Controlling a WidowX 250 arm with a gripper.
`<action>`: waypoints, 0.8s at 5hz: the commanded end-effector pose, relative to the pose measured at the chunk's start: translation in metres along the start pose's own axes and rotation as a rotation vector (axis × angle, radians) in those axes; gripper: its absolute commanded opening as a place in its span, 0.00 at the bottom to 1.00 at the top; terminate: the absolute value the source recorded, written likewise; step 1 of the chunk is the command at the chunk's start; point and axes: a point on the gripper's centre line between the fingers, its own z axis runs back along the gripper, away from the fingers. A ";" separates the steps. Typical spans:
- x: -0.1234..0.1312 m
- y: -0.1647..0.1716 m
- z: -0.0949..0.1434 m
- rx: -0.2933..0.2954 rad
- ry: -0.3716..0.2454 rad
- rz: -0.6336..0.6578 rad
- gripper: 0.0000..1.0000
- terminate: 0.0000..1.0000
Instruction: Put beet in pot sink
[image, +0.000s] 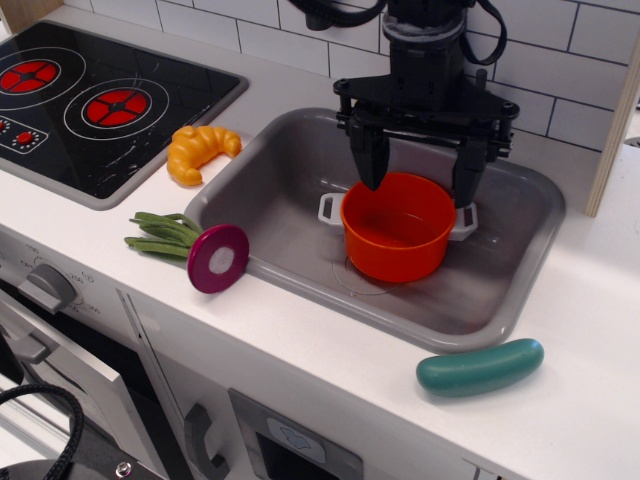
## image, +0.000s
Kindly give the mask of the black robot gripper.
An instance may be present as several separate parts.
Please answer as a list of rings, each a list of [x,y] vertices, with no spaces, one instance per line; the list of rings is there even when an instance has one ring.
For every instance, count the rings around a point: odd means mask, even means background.
[[[488,146],[492,154],[509,155],[519,108],[476,89],[466,77],[472,51],[465,20],[418,27],[385,19],[382,27],[390,42],[389,74],[334,84],[340,97],[336,117],[350,140],[360,181],[372,191],[381,186],[391,138],[460,146],[452,172],[454,205],[467,207],[486,168]]]

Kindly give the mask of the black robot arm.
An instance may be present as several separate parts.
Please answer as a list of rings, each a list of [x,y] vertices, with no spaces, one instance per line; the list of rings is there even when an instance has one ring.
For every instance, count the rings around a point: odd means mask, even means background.
[[[507,34],[490,55],[477,58],[466,35],[473,5],[388,2],[382,26],[390,42],[389,74],[335,83],[338,126],[369,189],[378,189],[387,173],[392,138],[456,151],[456,208],[472,203],[486,165],[509,154],[519,108],[487,90],[484,70],[504,52]]]

